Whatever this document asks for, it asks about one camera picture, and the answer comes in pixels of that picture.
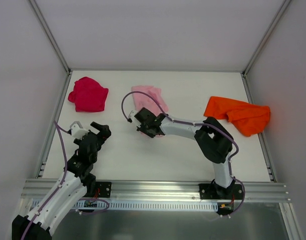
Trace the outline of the pink t shirt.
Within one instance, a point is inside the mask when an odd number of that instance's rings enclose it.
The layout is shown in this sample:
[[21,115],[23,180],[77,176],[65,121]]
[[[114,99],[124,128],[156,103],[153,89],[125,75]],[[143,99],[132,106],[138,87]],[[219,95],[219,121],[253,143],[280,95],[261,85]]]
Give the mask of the pink t shirt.
[[133,86],[131,88],[131,95],[133,98],[135,111],[139,112],[142,108],[146,108],[156,116],[158,116],[160,113],[164,114],[164,120],[167,119],[166,115],[168,106],[161,97],[160,88],[149,85]]

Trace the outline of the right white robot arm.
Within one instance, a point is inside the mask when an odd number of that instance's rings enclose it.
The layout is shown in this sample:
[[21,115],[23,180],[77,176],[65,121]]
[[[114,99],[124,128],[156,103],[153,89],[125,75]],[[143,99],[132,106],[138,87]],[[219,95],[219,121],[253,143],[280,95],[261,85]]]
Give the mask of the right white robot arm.
[[191,122],[160,113],[154,115],[146,108],[132,111],[129,122],[135,122],[137,131],[150,138],[179,136],[196,141],[204,157],[212,162],[215,177],[205,192],[212,197],[227,199],[233,193],[235,180],[229,163],[233,150],[233,137],[213,117],[202,122]]

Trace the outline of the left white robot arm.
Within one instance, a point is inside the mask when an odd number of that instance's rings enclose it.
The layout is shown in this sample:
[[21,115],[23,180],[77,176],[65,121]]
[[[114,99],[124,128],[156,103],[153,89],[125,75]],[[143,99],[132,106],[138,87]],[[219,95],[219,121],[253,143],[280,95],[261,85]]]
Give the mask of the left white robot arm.
[[83,197],[93,197],[96,177],[92,174],[98,152],[111,137],[108,125],[92,122],[97,131],[85,129],[80,122],[73,122],[66,134],[74,138],[77,149],[71,158],[64,155],[64,168],[51,190],[25,216],[17,215],[11,224],[11,239],[50,240],[58,225],[73,206]]

